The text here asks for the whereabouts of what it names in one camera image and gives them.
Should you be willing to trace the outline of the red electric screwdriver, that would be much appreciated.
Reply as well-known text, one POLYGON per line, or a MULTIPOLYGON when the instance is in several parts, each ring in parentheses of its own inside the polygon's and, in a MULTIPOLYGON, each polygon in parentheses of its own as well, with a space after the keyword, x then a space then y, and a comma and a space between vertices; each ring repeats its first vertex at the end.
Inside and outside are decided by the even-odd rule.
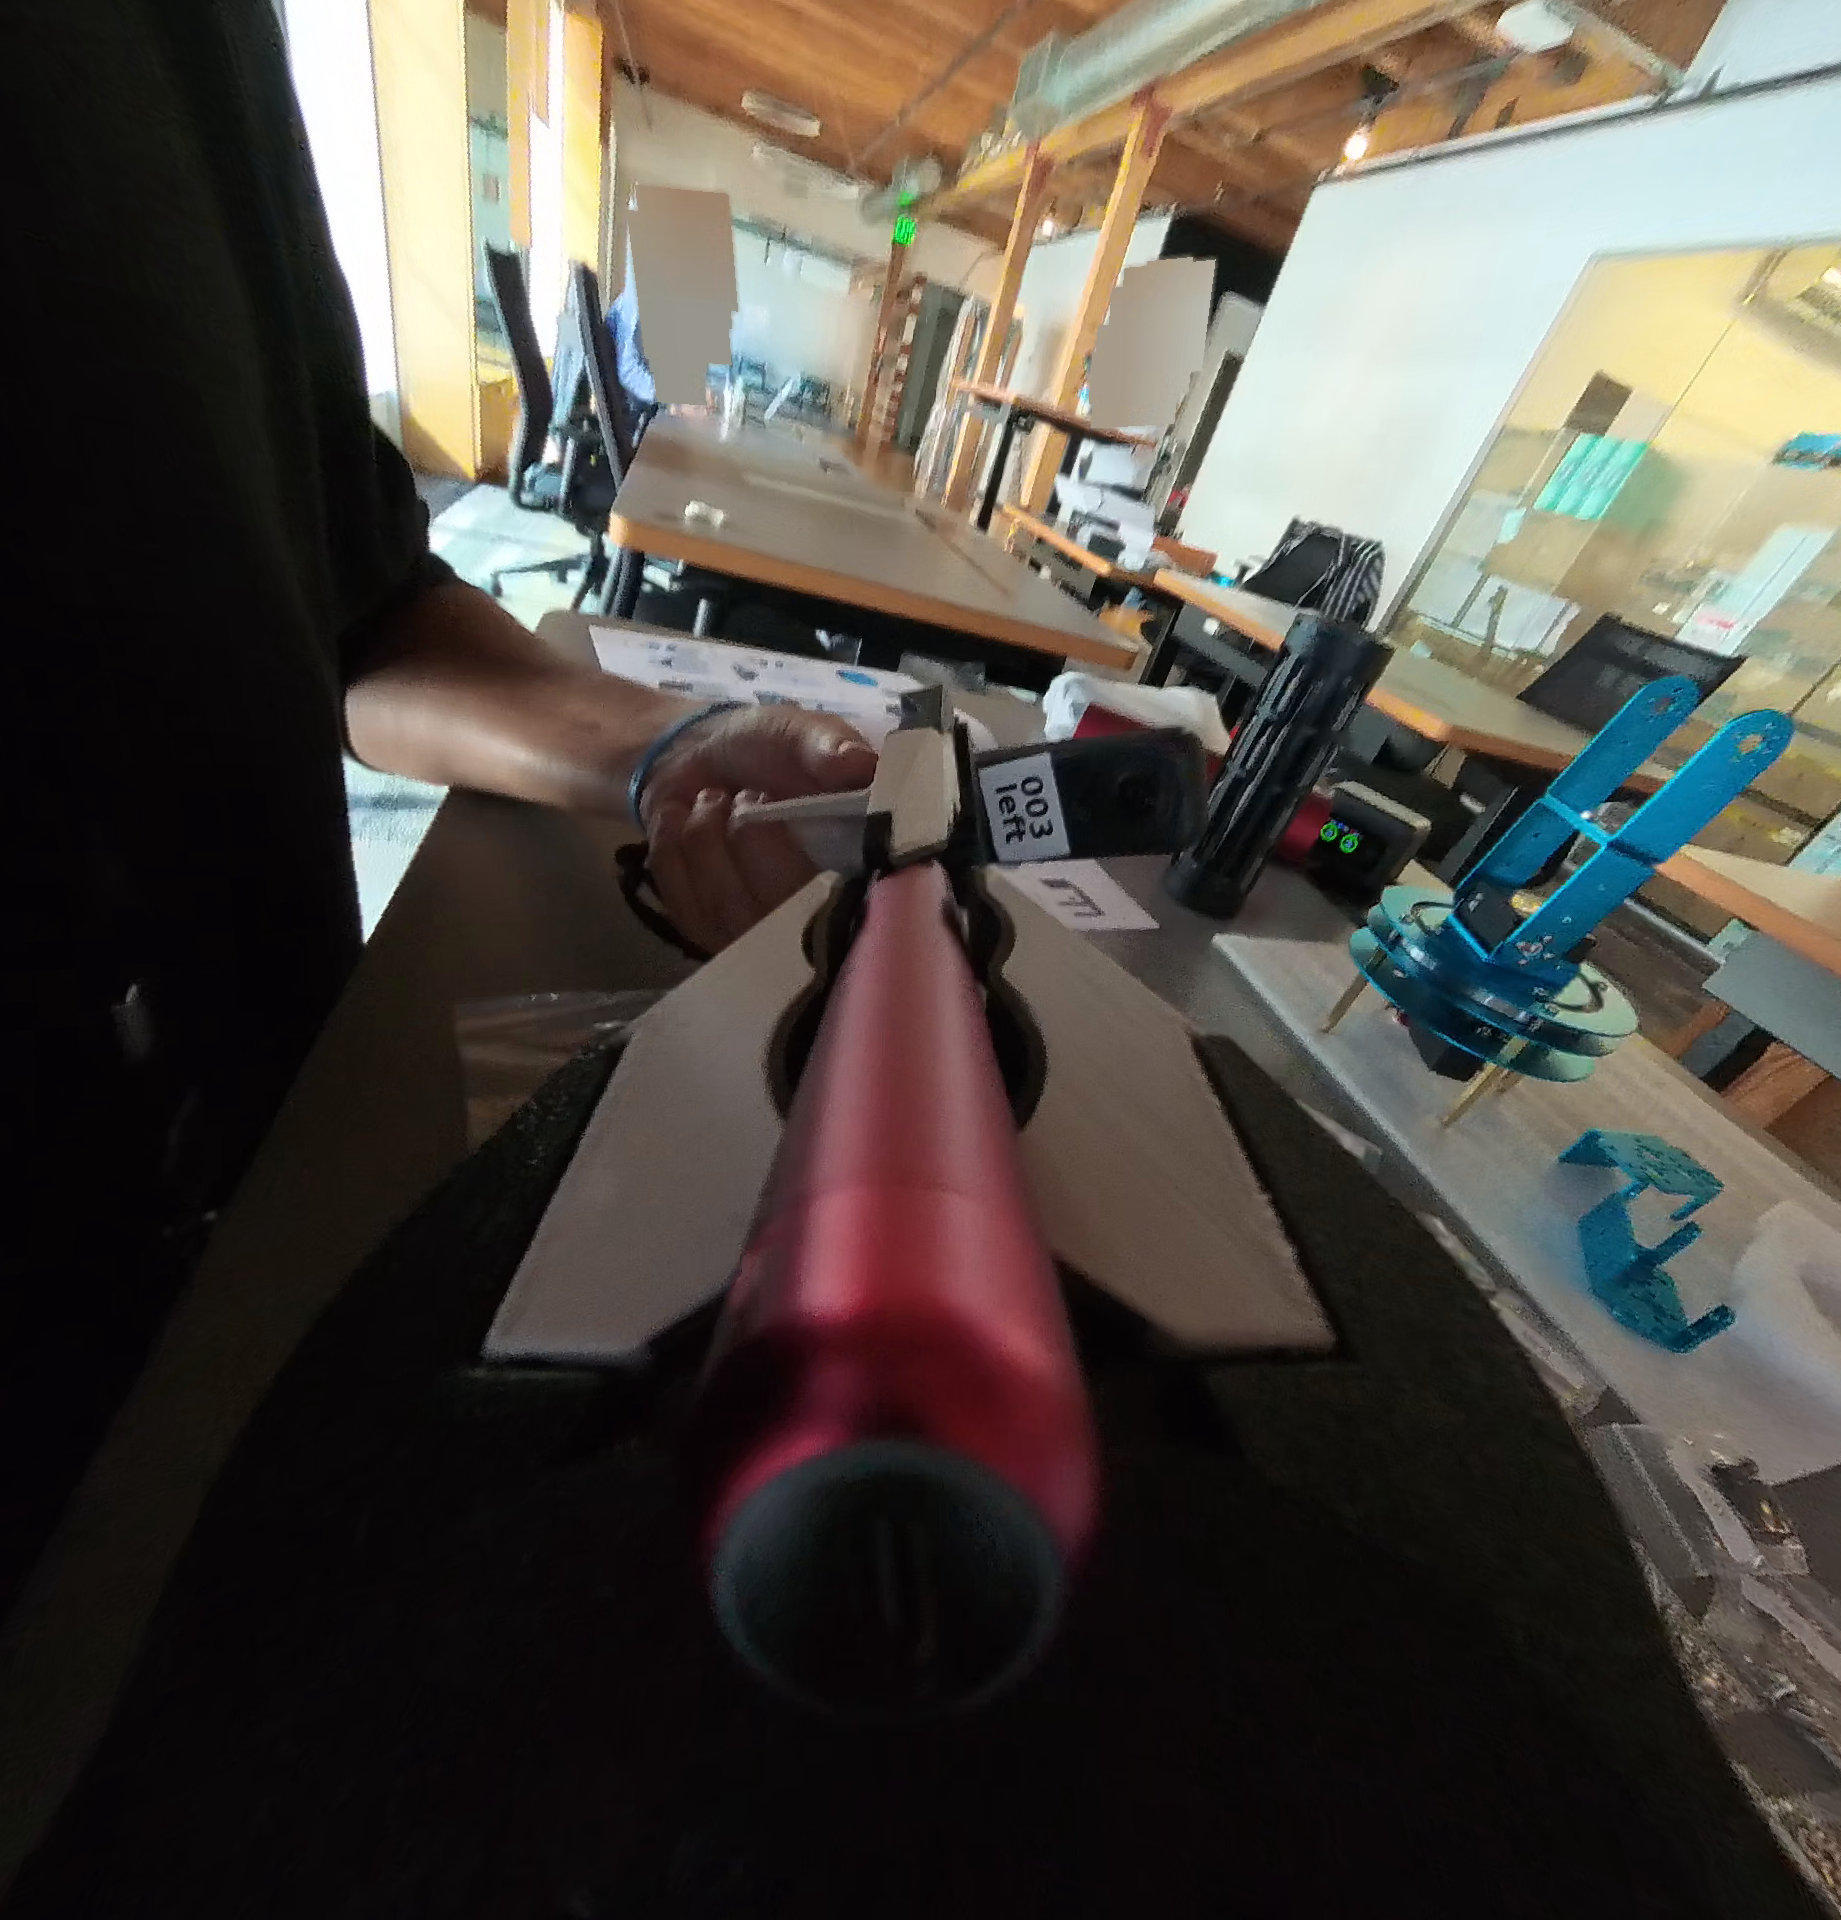
POLYGON ((872 878, 689 1415, 715 1623, 846 1719, 1003 1693, 1100 1524, 1100 1438, 949 878, 872 878))

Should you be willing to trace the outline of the printed instruction sheet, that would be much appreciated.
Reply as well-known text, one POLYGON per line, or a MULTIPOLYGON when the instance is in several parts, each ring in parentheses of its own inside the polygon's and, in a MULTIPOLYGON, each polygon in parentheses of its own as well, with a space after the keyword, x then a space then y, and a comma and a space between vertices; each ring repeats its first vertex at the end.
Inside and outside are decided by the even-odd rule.
POLYGON ((625 621, 581 617, 598 667, 696 705, 801 708, 830 714, 881 740, 902 704, 923 691, 902 673, 859 669, 830 658, 771 654, 763 647, 675 635, 625 621))

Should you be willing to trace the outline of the blue wristband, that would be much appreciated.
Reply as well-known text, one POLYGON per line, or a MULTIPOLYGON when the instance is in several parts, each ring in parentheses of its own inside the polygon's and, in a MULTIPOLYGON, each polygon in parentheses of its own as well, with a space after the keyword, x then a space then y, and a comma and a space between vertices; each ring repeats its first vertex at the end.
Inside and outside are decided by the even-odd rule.
POLYGON ((744 714, 748 714, 748 708, 744 704, 717 701, 684 711, 652 737, 641 756, 634 761, 632 773, 625 782, 625 801, 636 828, 647 828, 647 798, 666 764, 681 752, 699 749, 700 744, 713 747, 717 736, 724 731, 724 725, 744 714))

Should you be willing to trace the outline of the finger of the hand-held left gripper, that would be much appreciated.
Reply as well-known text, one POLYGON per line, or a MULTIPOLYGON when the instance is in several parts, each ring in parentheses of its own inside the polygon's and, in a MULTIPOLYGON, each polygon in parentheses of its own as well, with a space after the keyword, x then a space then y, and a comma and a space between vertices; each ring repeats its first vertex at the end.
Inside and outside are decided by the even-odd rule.
POLYGON ((963 806, 961 728, 947 693, 921 686, 878 749, 868 786, 863 871, 896 872, 947 853, 963 806))
POLYGON ((794 875, 863 875, 866 829, 866 788, 763 801, 732 813, 732 848, 758 846, 794 875))

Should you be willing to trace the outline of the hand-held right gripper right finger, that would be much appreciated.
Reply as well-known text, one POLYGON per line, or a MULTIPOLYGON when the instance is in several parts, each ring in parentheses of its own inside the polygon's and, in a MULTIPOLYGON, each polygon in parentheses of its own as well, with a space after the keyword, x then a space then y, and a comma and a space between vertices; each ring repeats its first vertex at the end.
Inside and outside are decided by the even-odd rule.
POLYGON ((1177 1356, 1331 1356, 1191 1024, 1022 893, 969 893, 969 937, 1038 1069, 1019 1153, 1056 1262, 1177 1356))

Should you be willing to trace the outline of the wooden table with orange edge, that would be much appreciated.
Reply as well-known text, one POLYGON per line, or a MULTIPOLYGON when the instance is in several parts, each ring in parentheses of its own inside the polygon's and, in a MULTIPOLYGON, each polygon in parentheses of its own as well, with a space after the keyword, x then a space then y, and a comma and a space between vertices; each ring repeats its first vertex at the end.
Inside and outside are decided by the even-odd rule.
MULTIPOLYGON (((1151 681, 1164 679, 1182 651, 1240 663, 1277 654, 1295 617, 1295 608, 1173 569, 1160 569, 1151 588, 1180 606, 1152 643, 1151 681)), ((1369 701, 1404 731, 1440 749, 1520 770, 1553 773, 1584 747, 1577 731, 1435 660, 1395 656, 1369 701)), ((1841 977, 1841 878, 1699 846, 1672 856, 1659 875, 1841 977)))

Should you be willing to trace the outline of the metal ceiling duct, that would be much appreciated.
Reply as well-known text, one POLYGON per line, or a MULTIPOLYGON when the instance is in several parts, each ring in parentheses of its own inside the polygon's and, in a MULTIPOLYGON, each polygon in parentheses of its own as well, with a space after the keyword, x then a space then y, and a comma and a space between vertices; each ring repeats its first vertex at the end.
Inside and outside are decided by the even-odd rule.
POLYGON ((1024 135, 1044 135, 1097 112, 1234 39, 1242 11, 1233 3, 1139 3, 1081 34, 1053 33, 1028 47, 1007 118, 1024 135))

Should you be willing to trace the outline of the black cylindrical case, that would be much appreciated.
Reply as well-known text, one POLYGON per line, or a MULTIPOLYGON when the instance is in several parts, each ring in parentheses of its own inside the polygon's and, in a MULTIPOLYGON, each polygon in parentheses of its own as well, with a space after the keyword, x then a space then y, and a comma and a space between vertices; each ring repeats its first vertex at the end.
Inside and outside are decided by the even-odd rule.
POLYGON ((1164 876, 1175 903, 1211 920, 1238 913, 1390 658, 1390 643, 1352 621, 1295 616, 1221 761, 1203 831, 1164 876))

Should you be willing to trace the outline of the black device with green lights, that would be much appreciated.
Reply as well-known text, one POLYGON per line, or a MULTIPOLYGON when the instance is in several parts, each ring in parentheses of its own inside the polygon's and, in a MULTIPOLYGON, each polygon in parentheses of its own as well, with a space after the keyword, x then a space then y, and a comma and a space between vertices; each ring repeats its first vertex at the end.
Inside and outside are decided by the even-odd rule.
POLYGON ((1371 905, 1418 856, 1433 824, 1357 782, 1317 782, 1295 809, 1273 860, 1325 897, 1371 905))

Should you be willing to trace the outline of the orange wooden post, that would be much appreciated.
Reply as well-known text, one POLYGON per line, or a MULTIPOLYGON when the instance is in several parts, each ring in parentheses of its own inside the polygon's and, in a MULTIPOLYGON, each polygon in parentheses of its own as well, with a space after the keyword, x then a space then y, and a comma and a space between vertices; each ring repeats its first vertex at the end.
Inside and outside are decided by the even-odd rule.
MULTIPOLYGON (((1024 171, 1003 249, 999 287, 988 306, 988 326, 981 337, 979 357, 972 364, 972 386, 978 388, 995 388, 1000 381, 1006 342, 1028 268, 1028 256, 1047 209, 1053 162, 1044 155, 1044 144, 1039 139, 1031 142, 1022 159, 1024 171)), ((941 497, 941 503, 947 511, 963 513, 969 507, 981 432, 976 406, 966 396, 963 404, 954 461, 947 473, 947 488, 941 497)))
POLYGON ((1173 118, 1151 83, 1134 94, 1134 105, 1137 112, 1129 121, 1114 188, 1107 197, 1078 304, 1051 378, 1047 408, 1062 419, 1076 419, 1078 413, 1078 388, 1097 343, 1107 302, 1122 274, 1142 196, 1173 118))

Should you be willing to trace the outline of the crumpled clear plastic wrapping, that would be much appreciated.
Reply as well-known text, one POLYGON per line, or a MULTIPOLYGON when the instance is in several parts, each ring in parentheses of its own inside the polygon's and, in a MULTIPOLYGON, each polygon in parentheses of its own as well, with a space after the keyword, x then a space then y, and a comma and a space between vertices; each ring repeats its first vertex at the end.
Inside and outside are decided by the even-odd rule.
POLYGON ((1577 1438, 1727 1763, 1841 1917, 1841 1603, 1749 1455, 1641 1423, 1577 1438))

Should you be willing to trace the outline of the person's left forearm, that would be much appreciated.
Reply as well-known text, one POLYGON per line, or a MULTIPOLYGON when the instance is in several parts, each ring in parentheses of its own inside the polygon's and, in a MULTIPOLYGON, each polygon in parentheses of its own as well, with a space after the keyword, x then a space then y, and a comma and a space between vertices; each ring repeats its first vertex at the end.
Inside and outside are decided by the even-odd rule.
POLYGON ((473 586, 416 594, 345 689, 354 756, 383 773, 621 821, 685 705, 562 658, 473 586))

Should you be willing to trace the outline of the black and white backpack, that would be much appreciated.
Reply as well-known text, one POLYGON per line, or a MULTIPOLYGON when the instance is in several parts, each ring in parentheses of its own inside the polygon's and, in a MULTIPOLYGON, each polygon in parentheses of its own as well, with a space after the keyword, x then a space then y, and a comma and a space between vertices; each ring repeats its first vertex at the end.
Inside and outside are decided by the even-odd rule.
POLYGON ((1268 558, 1242 575, 1240 590, 1369 630, 1384 564, 1382 540, 1293 517, 1268 558))

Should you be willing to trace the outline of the person's black shirt torso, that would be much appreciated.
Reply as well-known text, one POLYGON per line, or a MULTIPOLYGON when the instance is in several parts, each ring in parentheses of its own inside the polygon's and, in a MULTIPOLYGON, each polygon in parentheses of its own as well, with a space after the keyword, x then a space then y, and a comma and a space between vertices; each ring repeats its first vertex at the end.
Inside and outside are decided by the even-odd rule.
POLYGON ((359 958, 345 693, 449 571, 274 5, 0 5, 0 1634, 359 958))

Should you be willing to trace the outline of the black laptop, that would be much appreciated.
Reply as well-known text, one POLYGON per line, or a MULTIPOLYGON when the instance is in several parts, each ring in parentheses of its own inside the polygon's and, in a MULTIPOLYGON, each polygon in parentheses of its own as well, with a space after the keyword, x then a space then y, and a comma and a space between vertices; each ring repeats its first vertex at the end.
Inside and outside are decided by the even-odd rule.
POLYGON ((1702 704, 1741 667, 1737 658, 1600 616, 1518 693, 1518 701, 1576 733, 1593 736, 1657 679, 1689 679, 1702 704))

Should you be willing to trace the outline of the long wooden table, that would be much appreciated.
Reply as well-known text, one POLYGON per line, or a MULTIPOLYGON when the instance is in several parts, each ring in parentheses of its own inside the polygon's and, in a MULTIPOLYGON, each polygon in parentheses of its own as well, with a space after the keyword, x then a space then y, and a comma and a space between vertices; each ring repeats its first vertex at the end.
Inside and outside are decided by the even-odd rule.
POLYGON ((641 613, 647 573, 680 567, 722 637, 744 604, 859 642, 859 664, 906 656, 972 664, 999 686, 1045 691, 1067 667, 1137 672, 1137 646, 928 502, 868 478, 828 437, 775 425, 724 435, 702 411, 654 419, 606 526, 598 612, 641 613))

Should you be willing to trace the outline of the person's left hand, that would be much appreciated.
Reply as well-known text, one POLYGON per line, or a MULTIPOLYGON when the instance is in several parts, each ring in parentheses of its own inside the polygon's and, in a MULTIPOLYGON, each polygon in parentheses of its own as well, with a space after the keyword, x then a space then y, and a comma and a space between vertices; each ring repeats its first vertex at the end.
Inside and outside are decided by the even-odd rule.
MULTIPOLYGON (((704 708, 656 695, 642 749, 684 711, 704 708)), ((702 952, 731 947, 812 875, 794 875, 758 846, 732 848, 732 813, 868 786, 877 751, 845 721, 801 708, 748 708, 713 747, 672 756, 650 791, 647 869, 680 937, 702 952)))

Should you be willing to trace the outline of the blue perforated metal bracket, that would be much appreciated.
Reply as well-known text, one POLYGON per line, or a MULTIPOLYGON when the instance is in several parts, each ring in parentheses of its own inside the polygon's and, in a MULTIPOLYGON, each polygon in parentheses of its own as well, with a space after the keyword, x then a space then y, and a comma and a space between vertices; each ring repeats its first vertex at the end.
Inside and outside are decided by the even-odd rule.
POLYGON ((1670 1262, 1702 1236, 1702 1214, 1724 1178, 1676 1145, 1649 1134, 1593 1127, 1558 1156, 1558 1164, 1608 1170, 1618 1178, 1580 1216, 1580 1260, 1586 1290, 1627 1333, 1684 1356, 1720 1337, 1736 1322, 1729 1305, 1689 1316, 1670 1262), (1676 1200, 1672 1231, 1653 1245, 1639 1241, 1630 1204, 1646 1191, 1676 1200))

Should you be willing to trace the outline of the small white paper label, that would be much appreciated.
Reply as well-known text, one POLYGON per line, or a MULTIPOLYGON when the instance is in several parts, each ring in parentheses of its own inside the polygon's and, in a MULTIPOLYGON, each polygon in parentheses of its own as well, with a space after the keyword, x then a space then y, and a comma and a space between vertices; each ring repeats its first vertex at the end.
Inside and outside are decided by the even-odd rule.
POLYGON ((1158 921, 1100 862, 1053 860, 1016 869, 1010 883, 1056 924, 1078 932, 1156 930, 1158 921))

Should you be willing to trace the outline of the black office chair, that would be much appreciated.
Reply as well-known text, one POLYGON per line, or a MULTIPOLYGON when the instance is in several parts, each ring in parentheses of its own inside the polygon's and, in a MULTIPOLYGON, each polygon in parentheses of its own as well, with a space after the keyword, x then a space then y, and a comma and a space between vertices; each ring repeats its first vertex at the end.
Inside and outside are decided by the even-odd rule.
POLYGON ((620 488, 652 423, 654 406, 621 374, 618 330, 600 302, 596 268, 567 272, 574 326, 572 416, 564 432, 564 517, 587 540, 587 559, 570 608, 581 612, 609 573, 609 526, 620 488))
POLYGON ((564 521, 587 540, 592 554, 596 526, 592 513, 579 503, 579 466, 567 466, 564 450, 549 457, 552 383, 532 324, 521 256, 485 242, 482 262, 516 383, 516 413, 508 441, 508 499, 521 513, 564 521))

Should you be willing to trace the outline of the white crumpled bag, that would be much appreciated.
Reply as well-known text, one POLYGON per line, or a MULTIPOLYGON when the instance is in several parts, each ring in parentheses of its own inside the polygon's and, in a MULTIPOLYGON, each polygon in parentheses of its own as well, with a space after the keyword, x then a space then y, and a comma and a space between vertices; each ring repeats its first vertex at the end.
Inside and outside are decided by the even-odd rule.
POLYGON ((1231 727, 1211 693, 1156 689, 1085 672, 1058 673, 1044 699, 1045 740, 1078 737, 1087 725, 1194 733, 1209 752, 1227 749, 1231 727))

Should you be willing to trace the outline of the grey desk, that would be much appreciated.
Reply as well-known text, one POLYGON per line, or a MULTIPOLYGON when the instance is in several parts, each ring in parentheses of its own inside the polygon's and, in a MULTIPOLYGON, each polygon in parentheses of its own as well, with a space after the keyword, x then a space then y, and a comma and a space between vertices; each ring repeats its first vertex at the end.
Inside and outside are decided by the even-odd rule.
POLYGON ((1822 1917, 1489 1304, 1240 1046, 1342 1356, 1078 1296, 1105 1513, 1047 1662, 801 1710, 672 1426, 475 1350, 605 1084, 465 1158, 452 1010, 677 980, 613 836, 446 803, 0 1644, 0 1917, 1822 1917))

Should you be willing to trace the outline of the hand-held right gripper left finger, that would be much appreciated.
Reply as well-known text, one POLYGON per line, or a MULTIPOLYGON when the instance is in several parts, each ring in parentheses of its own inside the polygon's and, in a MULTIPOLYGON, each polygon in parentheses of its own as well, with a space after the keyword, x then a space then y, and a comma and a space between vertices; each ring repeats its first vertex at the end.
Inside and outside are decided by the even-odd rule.
POLYGON ((634 1023, 485 1333, 492 1366, 636 1366, 737 1264, 777 1156, 789 1024, 861 883, 822 875, 634 1023))

